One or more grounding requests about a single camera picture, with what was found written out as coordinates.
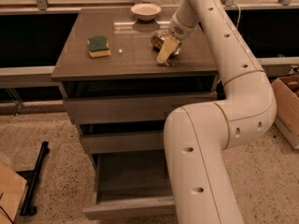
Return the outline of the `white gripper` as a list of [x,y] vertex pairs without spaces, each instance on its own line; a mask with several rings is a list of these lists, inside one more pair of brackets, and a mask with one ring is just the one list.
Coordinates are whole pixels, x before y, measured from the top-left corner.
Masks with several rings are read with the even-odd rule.
[[178,13],[175,13],[168,26],[171,35],[164,39],[157,57],[157,62],[165,63],[170,55],[177,49],[178,40],[188,38],[197,24],[198,19],[195,16],[179,15]]

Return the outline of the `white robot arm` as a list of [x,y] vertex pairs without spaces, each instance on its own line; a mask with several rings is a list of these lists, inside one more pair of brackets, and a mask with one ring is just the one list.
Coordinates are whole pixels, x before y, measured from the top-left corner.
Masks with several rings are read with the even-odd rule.
[[178,224],[244,224],[221,153],[267,132],[276,98],[221,0],[183,0],[170,34],[182,40],[196,24],[203,27],[225,97],[181,106],[165,121],[164,153]]

